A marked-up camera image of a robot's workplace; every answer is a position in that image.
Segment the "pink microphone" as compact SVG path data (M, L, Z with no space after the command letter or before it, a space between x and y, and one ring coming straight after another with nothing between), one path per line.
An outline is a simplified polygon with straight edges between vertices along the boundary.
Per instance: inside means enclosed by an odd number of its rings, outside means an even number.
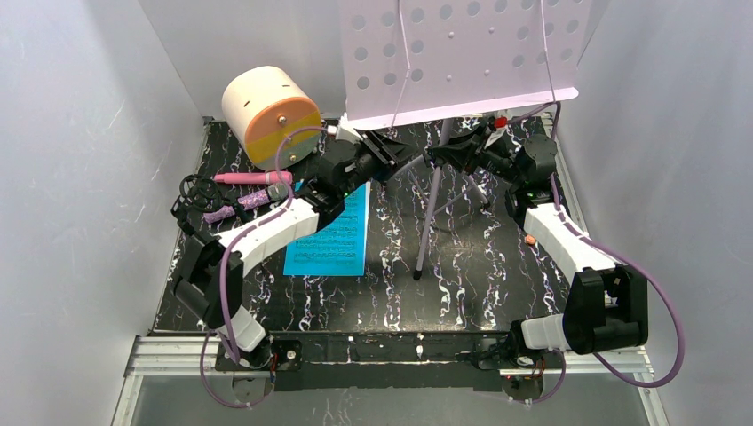
M285 170L269 172L228 172L215 175L213 181L226 185L292 184L293 176L290 172Z

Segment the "blue sheet music page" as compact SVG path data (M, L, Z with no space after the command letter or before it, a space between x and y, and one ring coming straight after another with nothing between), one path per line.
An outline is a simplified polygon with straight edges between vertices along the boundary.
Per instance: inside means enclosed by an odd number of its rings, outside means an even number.
M325 229L286 247L286 276L359 277L365 272L371 184L345 199L345 209Z

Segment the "black tripod microphone stand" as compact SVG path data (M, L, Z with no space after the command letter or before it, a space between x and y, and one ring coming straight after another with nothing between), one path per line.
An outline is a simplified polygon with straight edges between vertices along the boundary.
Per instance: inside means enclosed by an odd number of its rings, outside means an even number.
M236 200L221 192L218 184L210 177L198 174L188 175L179 184L179 196L174 201L170 213L176 218L178 228L187 236L196 233L196 228L189 220L190 213L216 213L223 207L229 207L244 222L250 216Z

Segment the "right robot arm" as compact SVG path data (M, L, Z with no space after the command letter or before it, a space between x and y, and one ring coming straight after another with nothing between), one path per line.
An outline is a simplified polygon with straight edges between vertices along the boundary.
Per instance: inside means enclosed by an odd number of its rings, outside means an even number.
M570 283L564 311L512 322L502 352L590 354L641 346L648 337L647 279L592 247L559 204L551 187L557 153L556 142L544 134L535 134L511 152L487 131L428 150L441 165L466 173L483 169L509 182L508 214L543 246Z

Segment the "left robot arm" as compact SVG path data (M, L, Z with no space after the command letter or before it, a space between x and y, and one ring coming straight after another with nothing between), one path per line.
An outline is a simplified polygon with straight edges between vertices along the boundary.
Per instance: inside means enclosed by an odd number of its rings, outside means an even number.
M170 210L186 236L173 295L225 339L231 359L251 354L266 331L242 307L245 276L290 243L325 229L344 212L351 193L371 180L389 180L417 155L416 146L373 130L365 131L358 141L331 140L301 187L286 186L283 204L217 235L197 229L191 214L230 207L243 216L243 207L224 196L210 179L196 174L185 177Z

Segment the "lilac music stand tripod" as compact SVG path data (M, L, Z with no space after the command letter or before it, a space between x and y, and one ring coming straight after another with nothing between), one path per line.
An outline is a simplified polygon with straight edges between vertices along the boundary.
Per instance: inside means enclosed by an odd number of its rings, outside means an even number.
M345 112L376 130L574 99L588 0L342 1Z

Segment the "silver mesh studio microphone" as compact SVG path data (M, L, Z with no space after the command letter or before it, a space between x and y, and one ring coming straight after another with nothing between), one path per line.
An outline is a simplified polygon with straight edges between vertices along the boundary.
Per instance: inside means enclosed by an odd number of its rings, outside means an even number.
M237 202L240 204L244 211L249 211L263 207L276 201L282 201L287 196L287 186L283 183L277 183L269 185L265 189L242 196L237 199ZM213 224L226 218L234 217L235 215L236 213L232 206L224 206L215 212L204 213L202 215L202 218L206 223Z

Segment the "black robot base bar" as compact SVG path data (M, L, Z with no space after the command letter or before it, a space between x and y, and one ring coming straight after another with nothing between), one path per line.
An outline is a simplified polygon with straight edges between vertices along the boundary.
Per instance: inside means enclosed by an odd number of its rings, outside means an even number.
M542 364L503 355L504 332L279 332L218 372L272 377L278 391L470 388L515 399L543 393Z

